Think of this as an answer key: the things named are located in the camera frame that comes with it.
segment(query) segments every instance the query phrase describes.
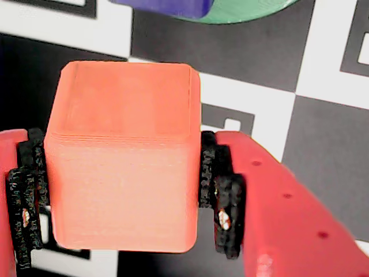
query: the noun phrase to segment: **table surface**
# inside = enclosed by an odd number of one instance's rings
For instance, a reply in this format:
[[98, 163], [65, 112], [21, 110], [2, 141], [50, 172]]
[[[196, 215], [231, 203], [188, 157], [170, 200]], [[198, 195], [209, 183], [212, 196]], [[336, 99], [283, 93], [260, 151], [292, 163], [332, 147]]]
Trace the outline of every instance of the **table surface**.
[[[0, 129], [45, 128], [68, 61], [189, 63], [201, 72], [203, 130], [251, 134], [358, 241], [369, 241], [368, 1], [301, 0], [218, 26], [107, 0], [68, 1], [0, 0], [0, 113], [12, 115]], [[49, 210], [42, 212], [47, 249], [33, 252], [40, 276], [243, 276], [241, 259], [214, 251], [211, 211], [200, 211], [198, 241], [182, 255], [67, 251], [52, 237]]]

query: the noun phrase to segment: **blue object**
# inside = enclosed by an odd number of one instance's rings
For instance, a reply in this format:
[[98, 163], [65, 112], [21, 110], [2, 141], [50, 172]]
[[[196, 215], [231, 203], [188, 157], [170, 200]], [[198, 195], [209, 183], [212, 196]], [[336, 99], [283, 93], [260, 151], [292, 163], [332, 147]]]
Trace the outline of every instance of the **blue object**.
[[131, 6], [135, 9], [179, 16], [201, 18], [210, 11], [214, 0], [110, 0], [112, 3]]

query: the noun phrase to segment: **white square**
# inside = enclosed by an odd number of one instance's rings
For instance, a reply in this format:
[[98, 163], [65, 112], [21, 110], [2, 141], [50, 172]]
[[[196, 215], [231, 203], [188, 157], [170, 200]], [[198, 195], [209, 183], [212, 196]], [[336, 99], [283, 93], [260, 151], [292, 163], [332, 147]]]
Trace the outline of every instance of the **white square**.
[[364, 41], [363, 41], [362, 49], [360, 50], [358, 61], [360, 63], [365, 63], [366, 65], [369, 65], [369, 33], [366, 33], [364, 36]]
[[53, 0], [55, 2], [68, 3], [76, 6], [84, 6], [86, 4], [86, 0]]
[[97, 18], [94, 19], [0, 0], [0, 32], [128, 57], [131, 47], [132, 8], [108, 0], [97, 0], [96, 4]]
[[341, 72], [356, 0], [316, 0], [297, 95], [369, 109], [369, 78]]

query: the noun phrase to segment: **hole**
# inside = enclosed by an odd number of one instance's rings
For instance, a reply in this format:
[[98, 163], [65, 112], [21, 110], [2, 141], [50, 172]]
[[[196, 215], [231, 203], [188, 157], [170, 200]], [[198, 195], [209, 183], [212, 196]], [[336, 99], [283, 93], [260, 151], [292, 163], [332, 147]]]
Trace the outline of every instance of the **hole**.
[[255, 160], [251, 163], [253, 166], [260, 166], [261, 162], [259, 160]]
[[326, 239], [326, 238], [329, 237], [329, 234], [327, 232], [320, 231], [320, 232], [318, 232], [318, 237], [322, 238], [322, 239]]

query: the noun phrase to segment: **green object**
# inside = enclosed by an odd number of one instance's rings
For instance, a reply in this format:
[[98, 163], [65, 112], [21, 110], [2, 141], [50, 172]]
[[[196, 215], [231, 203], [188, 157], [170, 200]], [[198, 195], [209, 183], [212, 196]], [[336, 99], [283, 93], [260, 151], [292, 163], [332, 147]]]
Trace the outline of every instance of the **green object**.
[[182, 20], [204, 24], [230, 24], [250, 21], [276, 13], [297, 0], [215, 0], [210, 12], [200, 19]]

